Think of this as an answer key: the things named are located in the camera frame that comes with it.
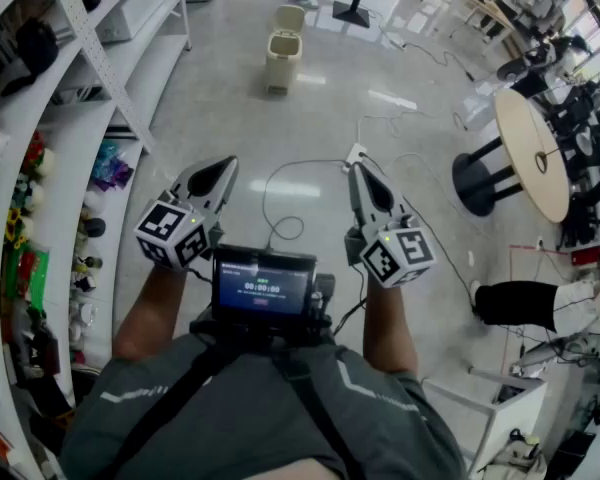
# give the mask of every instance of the power strip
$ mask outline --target power strip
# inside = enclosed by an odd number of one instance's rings
[[[347,156],[345,164],[342,166],[342,172],[347,174],[353,164],[356,162],[362,162],[362,155],[366,152],[367,148],[356,142],[351,148],[351,151],[349,151],[349,156]]]

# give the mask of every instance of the shoulder strap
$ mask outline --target shoulder strap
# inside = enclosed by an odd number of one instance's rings
[[[362,466],[349,450],[347,443],[342,439],[316,392],[307,363],[291,358],[288,354],[277,354],[273,356],[273,364],[287,382],[291,384],[302,405],[304,405],[313,422],[329,442],[333,451],[343,460],[349,480],[364,480]]]
[[[240,355],[240,352],[237,350],[229,350],[214,345],[197,356],[191,363],[191,368],[187,373],[178,379],[131,429],[113,462],[98,475],[98,478],[114,478],[120,468],[140,451],[151,436],[180,412],[209,377],[220,373],[238,355]]]

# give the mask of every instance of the small display screen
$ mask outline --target small display screen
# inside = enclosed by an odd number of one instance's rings
[[[310,272],[220,261],[217,273],[221,306],[287,315],[302,313]]]

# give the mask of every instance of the tiled floor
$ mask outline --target tiled floor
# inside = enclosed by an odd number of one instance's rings
[[[441,22],[446,31],[429,31],[432,18],[450,0],[362,0],[374,11],[371,28],[363,29],[331,17],[333,0],[319,0],[321,8],[308,12],[303,31],[304,52],[298,77],[287,96],[263,92],[263,69],[271,17],[284,0],[214,0],[190,5],[193,49],[184,52],[152,124],[168,168],[176,173],[197,160],[235,154],[240,174],[222,215],[225,240],[245,246],[264,246],[269,229],[261,214],[264,180],[279,165],[304,159],[344,159],[356,140],[386,166],[396,156],[421,155],[440,184],[413,156],[398,159],[388,169],[404,195],[422,213],[446,248],[465,282],[509,279],[509,245],[533,245],[541,235],[549,247],[555,227],[546,221],[524,193],[498,204],[488,218],[464,210],[451,182],[454,157],[494,138],[491,77],[471,83],[453,58],[447,67],[437,65],[422,51],[395,48],[389,38],[401,37],[429,50],[442,62],[453,52],[475,78],[493,72],[506,58],[500,48],[484,58],[478,32],[459,26],[459,17]],[[398,116],[408,109],[429,114],[403,114],[393,120],[363,116]],[[454,124],[457,112],[467,124]],[[503,165],[503,153],[487,157],[491,168]],[[147,200],[168,186],[154,159],[141,160],[133,185],[121,243],[116,282],[116,323],[124,318],[138,294],[150,264],[140,254],[132,228]],[[267,196],[272,220],[298,215],[305,222],[300,238],[274,239],[285,251],[316,254],[320,270],[337,278],[330,313],[335,322],[358,301],[359,276],[347,267],[343,235],[351,226],[352,212],[346,177],[337,166],[309,164],[280,172]],[[282,228],[292,234],[295,228]],[[489,399],[492,386],[475,382],[466,366],[500,370],[514,359],[519,340],[506,331],[487,329],[472,318],[465,290],[437,247],[438,265],[404,287],[408,321],[420,356],[421,376],[444,379],[450,386]],[[539,255],[512,253],[513,279],[531,279]],[[209,274],[204,263],[196,265]],[[567,271],[568,264],[559,265]],[[559,282],[551,265],[543,261],[538,279]],[[210,299],[209,287],[190,276],[177,333]],[[356,314],[338,341],[361,350],[363,315]],[[531,336],[536,330],[527,329]],[[566,367],[550,370],[551,384],[538,425],[547,435],[557,412]],[[447,411],[453,428],[463,429],[463,442],[471,448],[480,422],[457,410]]]

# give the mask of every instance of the black table base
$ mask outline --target black table base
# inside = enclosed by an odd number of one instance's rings
[[[360,0],[353,0],[351,4],[333,2],[333,17],[337,20],[369,28],[369,11],[358,9],[359,4]]]
[[[522,190],[519,183],[496,191],[496,183],[510,178],[515,174],[511,166],[500,169],[491,174],[489,169],[480,160],[483,156],[502,145],[498,137],[482,146],[475,153],[463,153],[453,161],[453,185],[458,197],[474,215],[486,217],[493,212],[495,204],[500,199],[517,194]]]

